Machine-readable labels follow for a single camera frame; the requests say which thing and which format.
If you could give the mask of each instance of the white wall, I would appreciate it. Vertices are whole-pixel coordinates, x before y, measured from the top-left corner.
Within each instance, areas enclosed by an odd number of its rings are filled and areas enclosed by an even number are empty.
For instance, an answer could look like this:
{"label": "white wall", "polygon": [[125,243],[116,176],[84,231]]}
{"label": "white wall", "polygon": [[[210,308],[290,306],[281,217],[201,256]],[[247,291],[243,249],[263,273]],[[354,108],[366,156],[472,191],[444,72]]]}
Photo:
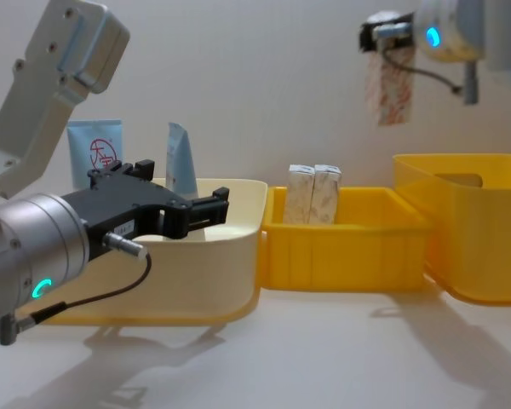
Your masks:
{"label": "white wall", "polygon": [[[10,67],[47,0],[0,0],[0,105]],[[482,102],[465,108],[447,89],[416,80],[410,124],[377,128],[365,109],[367,58],[359,24],[417,0],[106,0],[132,39],[103,95],[74,118],[121,118],[128,160],[153,158],[164,173],[167,122],[192,136],[199,176],[284,183],[290,163],[338,164],[348,184],[392,183],[392,155],[511,152],[511,89],[482,77]],[[459,66],[431,67],[461,79]],[[29,190],[66,193],[63,137]]]}

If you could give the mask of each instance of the yellow plastic bin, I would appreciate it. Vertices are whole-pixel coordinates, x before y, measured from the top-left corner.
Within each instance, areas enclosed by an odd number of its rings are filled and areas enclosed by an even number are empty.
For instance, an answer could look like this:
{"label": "yellow plastic bin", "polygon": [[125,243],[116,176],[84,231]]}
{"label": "yellow plastic bin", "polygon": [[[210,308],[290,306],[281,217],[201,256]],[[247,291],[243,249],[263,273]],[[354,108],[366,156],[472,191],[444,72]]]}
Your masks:
{"label": "yellow plastic bin", "polygon": [[287,189],[271,187],[263,221],[262,285],[293,291],[416,291],[428,223],[386,188],[341,189],[336,224],[282,223]]}
{"label": "yellow plastic bin", "polygon": [[[154,180],[164,184],[164,179]],[[146,281],[123,295],[72,308],[51,324],[212,325],[241,318],[259,298],[258,244],[267,185],[260,181],[200,179],[208,196],[229,187],[227,223],[196,231],[182,240],[144,236],[153,268]],[[55,302],[72,302],[132,283],[144,262],[116,251],[92,261],[73,282],[27,305],[24,313]]]}
{"label": "yellow plastic bin", "polygon": [[435,226],[432,277],[466,301],[511,303],[511,155],[400,155],[395,177]]}

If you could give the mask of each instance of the screw hole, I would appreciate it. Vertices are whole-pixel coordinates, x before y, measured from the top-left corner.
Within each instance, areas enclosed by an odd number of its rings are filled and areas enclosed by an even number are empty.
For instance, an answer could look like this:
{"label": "screw hole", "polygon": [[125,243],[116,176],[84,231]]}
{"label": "screw hole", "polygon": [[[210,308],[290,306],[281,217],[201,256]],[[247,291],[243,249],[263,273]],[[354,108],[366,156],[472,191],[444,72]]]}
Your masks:
{"label": "screw hole", "polygon": [[48,46],[48,53],[53,54],[56,50],[57,50],[57,43],[52,42],[52,43]]}

